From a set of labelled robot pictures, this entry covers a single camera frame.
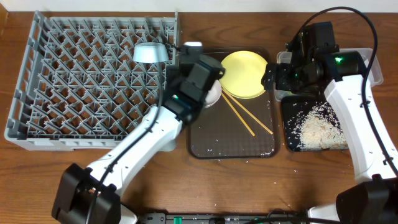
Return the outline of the pink white bowl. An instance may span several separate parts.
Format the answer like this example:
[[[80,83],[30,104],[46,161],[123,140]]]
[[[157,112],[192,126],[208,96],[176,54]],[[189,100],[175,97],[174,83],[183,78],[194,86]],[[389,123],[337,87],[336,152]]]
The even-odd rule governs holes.
[[[207,93],[204,107],[209,108],[213,106],[219,100],[221,93],[222,93],[221,83],[219,80],[215,80],[213,86]]]

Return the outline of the light blue bowl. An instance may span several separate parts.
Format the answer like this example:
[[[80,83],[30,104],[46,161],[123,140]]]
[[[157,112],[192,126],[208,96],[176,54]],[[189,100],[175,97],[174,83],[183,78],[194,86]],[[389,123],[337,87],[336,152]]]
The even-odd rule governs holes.
[[[143,42],[134,48],[133,61],[140,63],[159,63],[169,59],[164,44],[157,42]]]

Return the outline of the yellow plate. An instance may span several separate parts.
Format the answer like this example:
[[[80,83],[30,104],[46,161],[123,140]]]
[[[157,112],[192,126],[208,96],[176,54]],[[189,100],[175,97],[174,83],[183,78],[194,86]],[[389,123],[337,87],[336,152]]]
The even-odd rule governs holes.
[[[265,92],[261,84],[267,61],[257,53],[242,50],[229,54],[221,61],[225,69],[221,86],[230,95],[251,99]]]

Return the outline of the wooden chopstick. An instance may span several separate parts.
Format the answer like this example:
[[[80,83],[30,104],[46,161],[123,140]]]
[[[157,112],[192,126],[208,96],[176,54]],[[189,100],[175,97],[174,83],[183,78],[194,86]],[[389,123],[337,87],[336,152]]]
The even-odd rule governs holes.
[[[233,113],[237,116],[237,118],[240,120],[240,122],[244,125],[244,127],[249,131],[249,133],[251,134],[251,136],[255,136],[254,131],[249,127],[249,125],[247,124],[247,122],[245,122],[245,120],[243,119],[243,117],[239,114],[239,112],[236,110],[236,108],[232,105],[232,103],[229,101],[229,99],[227,98],[227,96],[221,92],[221,96],[223,97],[223,99],[225,100],[225,102],[228,104],[228,106],[232,109]]]
[[[255,117],[245,106],[243,106],[236,98],[234,98],[231,94],[229,94],[224,88],[222,88],[222,92],[228,96],[231,100],[233,100],[243,111],[245,111],[255,122],[257,122],[262,128],[264,128],[269,134],[273,134],[262,121],[260,121],[257,117]]]

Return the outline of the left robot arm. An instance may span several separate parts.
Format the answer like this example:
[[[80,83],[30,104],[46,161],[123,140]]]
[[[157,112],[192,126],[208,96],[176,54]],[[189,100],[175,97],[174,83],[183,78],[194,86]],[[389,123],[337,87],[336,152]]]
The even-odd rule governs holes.
[[[201,42],[186,42],[180,63],[167,68],[173,79],[159,102],[114,149],[83,169],[71,164],[63,173],[51,215],[60,223],[136,223],[121,203],[136,174],[160,150],[173,149],[181,131],[194,123],[214,82],[225,73],[203,53]]]

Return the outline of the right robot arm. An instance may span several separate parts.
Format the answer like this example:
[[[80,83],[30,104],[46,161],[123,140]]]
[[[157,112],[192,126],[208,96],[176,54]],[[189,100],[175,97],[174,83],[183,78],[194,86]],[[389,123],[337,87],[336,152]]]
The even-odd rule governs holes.
[[[310,208],[309,221],[396,223],[397,149],[371,92],[373,60],[342,52],[330,22],[303,25],[287,50],[290,62],[268,64],[262,85],[326,99],[346,138],[356,180],[333,204]]]

